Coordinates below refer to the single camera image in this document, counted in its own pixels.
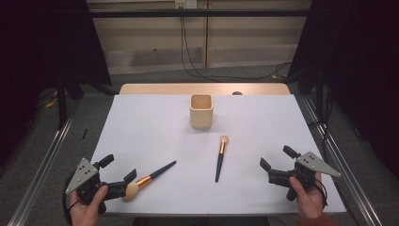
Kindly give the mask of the aluminium rail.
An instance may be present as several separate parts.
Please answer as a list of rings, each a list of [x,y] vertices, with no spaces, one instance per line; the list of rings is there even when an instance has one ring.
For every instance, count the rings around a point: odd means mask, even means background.
[[[344,156],[337,146],[332,134],[327,129],[327,125],[321,121],[321,118],[316,113],[316,106],[310,97],[304,96],[303,103],[310,114],[311,119],[317,128],[318,133],[323,139],[323,152],[329,153],[334,164],[338,167],[342,174],[347,189],[357,208],[359,209],[362,218],[365,220],[367,226],[383,226],[378,214],[371,203],[370,199],[365,194],[357,178],[350,169],[348,163],[344,159]]]
[[[68,111],[69,116],[67,117],[64,124],[56,131],[55,137],[48,148],[46,155],[40,163],[40,167],[37,170],[33,180],[29,184],[28,189],[24,193],[21,201],[17,205],[12,217],[10,218],[7,226],[24,226],[28,216],[43,188],[44,182],[50,173],[50,169],[53,166],[56,156],[62,147],[62,144],[69,133],[72,125],[73,118],[76,114],[76,110],[79,104],[76,104]]]

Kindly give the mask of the large makeup brush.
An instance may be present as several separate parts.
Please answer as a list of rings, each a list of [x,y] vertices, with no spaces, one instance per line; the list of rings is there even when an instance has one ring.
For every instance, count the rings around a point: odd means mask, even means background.
[[[129,202],[131,201],[137,193],[143,189],[145,186],[147,186],[151,181],[159,177],[161,174],[163,174],[165,171],[170,169],[176,164],[176,161],[173,161],[165,166],[163,166],[161,169],[156,170],[155,172],[151,173],[148,176],[145,176],[141,179],[139,179],[136,182],[130,183],[125,190],[125,196],[122,198],[124,202]]]

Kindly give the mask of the black horizontal bar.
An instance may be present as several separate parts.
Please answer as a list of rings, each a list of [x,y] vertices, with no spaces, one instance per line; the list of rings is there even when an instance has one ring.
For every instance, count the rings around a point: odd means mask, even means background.
[[[309,10],[260,9],[156,9],[156,10],[105,10],[93,9],[93,18],[152,18],[152,17],[306,17]]]

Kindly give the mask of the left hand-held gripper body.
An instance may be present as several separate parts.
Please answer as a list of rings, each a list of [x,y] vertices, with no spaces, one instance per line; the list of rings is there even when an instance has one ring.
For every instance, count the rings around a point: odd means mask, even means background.
[[[80,202],[89,205],[96,192],[102,187],[107,186],[108,191],[104,200],[100,204],[98,213],[103,214],[106,211],[105,201],[114,200],[125,196],[125,190],[128,186],[124,180],[114,183],[102,182],[100,179],[100,170],[93,166],[86,158],[83,158],[78,164],[75,172],[68,181],[65,188],[65,194],[70,195],[76,191]]]

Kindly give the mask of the black metal stand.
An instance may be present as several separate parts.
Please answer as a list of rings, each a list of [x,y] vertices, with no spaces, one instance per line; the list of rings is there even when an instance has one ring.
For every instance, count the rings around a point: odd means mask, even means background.
[[[323,73],[321,70],[317,71],[316,79],[316,110],[319,114],[323,112],[323,97],[324,97],[324,83],[323,83]]]
[[[65,73],[59,73],[56,76],[56,97],[58,101],[58,130],[60,130],[67,123],[68,119],[66,93],[69,93],[73,99],[80,100],[84,96],[84,92],[80,88],[81,84],[87,84],[90,87],[97,89],[99,92],[102,92],[108,96],[114,96],[118,94],[113,89],[106,88],[104,85],[96,83],[92,79],[89,79],[84,75],[78,73],[71,73],[70,75],[66,75]]]

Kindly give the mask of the white wall socket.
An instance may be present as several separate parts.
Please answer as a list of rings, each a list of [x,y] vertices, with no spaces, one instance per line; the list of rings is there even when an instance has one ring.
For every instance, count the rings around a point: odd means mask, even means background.
[[[177,9],[196,9],[197,7],[197,0],[175,0],[175,8]]]

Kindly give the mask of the small makeup brush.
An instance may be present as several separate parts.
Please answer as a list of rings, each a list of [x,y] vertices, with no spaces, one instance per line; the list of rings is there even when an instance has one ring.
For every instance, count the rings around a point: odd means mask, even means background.
[[[222,136],[220,138],[220,147],[219,147],[219,152],[218,152],[218,159],[217,159],[217,164],[216,164],[216,172],[215,172],[215,181],[219,181],[220,177],[220,172],[223,164],[223,157],[224,157],[224,152],[226,148],[226,144],[229,142],[229,138],[227,136]]]

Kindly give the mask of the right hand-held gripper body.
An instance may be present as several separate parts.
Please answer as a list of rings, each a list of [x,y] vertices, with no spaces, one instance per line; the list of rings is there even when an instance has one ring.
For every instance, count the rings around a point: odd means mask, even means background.
[[[288,187],[289,190],[287,192],[286,199],[290,202],[293,202],[297,194],[292,188],[289,178],[295,177],[303,185],[303,187],[307,189],[315,185],[315,173],[317,171],[330,176],[342,176],[323,159],[312,152],[307,152],[300,154],[298,158],[295,158],[295,164],[292,170],[282,171],[271,168],[271,170],[267,172],[268,182],[277,186]]]

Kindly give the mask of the square wooden cup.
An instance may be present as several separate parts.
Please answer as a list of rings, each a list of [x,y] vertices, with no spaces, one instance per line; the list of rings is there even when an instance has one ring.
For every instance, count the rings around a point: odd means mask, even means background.
[[[195,129],[207,129],[213,123],[213,99],[209,94],[193,94],[190,98],[190,124]]]

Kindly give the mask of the white table board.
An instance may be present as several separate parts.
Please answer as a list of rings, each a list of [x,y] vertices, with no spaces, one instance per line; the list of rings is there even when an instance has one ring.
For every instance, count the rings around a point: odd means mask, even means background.
[[[255,216],[293,213],[286,188],[271,185],[264,158],[276,170],[291,170],[298,153],[318,153],[308,124],[292,95],[216,95],[213,124],[191,126],[187,95],[115,97],[93,160],[115,159],[102,180],[120,180],[136,170],[144,177],[176,161],[129,202],[107,202],[114,215]],[[220,138],[227,136],[219,181],[215,181]]]

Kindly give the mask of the black curtain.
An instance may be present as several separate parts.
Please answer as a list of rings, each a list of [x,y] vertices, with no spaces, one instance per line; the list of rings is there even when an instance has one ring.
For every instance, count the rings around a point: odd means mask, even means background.
[[[87,0],[0,0],[0,166],[24,137],[40,93],[110,85]]]
[[[329,86],[399,179],[399,0],[312,0],[288,76]]]

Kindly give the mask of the person's left hand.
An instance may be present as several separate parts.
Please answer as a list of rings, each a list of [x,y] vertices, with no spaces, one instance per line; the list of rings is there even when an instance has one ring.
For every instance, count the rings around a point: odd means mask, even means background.
[[[72,217],[72,226],[98,226],[98,210],[100,204],[107,194],[108,187],[102,186],[95,194],[90,205],[84,205],[80,202],[76,191],[70,195],[70,214]]]

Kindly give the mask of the person's right hand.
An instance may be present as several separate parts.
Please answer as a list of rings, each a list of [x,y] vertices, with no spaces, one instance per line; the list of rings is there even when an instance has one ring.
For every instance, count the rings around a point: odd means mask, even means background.
[[[305,189],[295,177],[290,177],[289,182],[297,194],[296,207],[299,216],[305,219],[315,219],[322,216],[324,198],[321,192],[321,173],[315,173],[315,185],[308,189]]]

